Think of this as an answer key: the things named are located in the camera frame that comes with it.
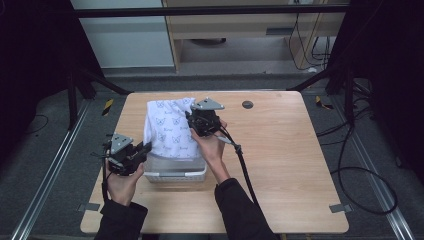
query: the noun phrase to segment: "towel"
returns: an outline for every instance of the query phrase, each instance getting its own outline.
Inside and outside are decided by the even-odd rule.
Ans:
[[[152,154],[180,161],[201,157],[185,116],[185,111],[191,113],[194,100],[183,98],[147,103],[143,142],[152,142]]]

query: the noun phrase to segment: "black sleeve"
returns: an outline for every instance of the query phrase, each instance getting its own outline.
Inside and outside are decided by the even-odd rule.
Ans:
[[[100,211],[103,214],[100,228],[94,239],[138,239],[147,208],[131,203],[129,207],[112,200],[106,201]]]
[[[215,200],[230,240],[277,239],[262,211],[253,204],[236,179],[227,179],[217,186]]]

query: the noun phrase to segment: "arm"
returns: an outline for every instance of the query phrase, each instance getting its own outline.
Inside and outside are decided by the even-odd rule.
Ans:
[[[215,200],[229,239],[277,239],[262,211],[235,178],[229,178],[215,188]]]
[[[136,203],[124,206],[108,200],[101,210],[103,214],[95,239],[138,239],[147,208]]]
[[[147,208],[131,202],[138,179],[143,175],[143,164],[131,176],[111,174],[106,161],[108,192],[111,200],[105,202],[100,228],[95,239],[138,239]]]
[[[238,181],[231,178],[222,161],[225,143],[216,136],[199,137],[192,129],[192,137],[199,144],[218,185],[215,200],[222,213],[229,239],[276,239],[262,211],[253,204]]]

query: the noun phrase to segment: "wrist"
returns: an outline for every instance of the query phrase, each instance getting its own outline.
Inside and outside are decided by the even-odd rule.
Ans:
[[[208,165],[213,175],[215,176],[215,179],[218,182],[218,184],[221,184],[225,180],[231,178],[224,162],[222,161],[216,161],[212,163],[208,162]]]
[[[124,198],[112,198],[112,201],[114,201],[114,202],[116,202],[116,203],[118,203],[122,206],[125,206],[125,207],[129,207],[130,204],[131,204],[131,200],[124,199]]]

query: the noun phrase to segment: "hand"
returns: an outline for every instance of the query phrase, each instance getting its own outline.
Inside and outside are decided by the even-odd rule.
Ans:
[[[223,120],[221,125],[226,128],[227,123]],[[216,132],[215,135],[208,137],[199,137],[194,129],[190,128],[192,138],[197,142],[202,152],[202,156],[208,163],[212,173],[214,174],[218,184],[222,183],[226,179],[230,178],[227,168],[222,161],[222,155],[224,153],[225,143],[219,140],[216,136],[223,136],[221,132]]]
[[[137,170],[130,176],[116,175],[110,172],[109,161],[106,160],[106,176],[109,176],[107,179],[107,191],[111,199],[116,203],[128,207],[134,197],[137,181],[143,173],[143,163],[140,163]]]

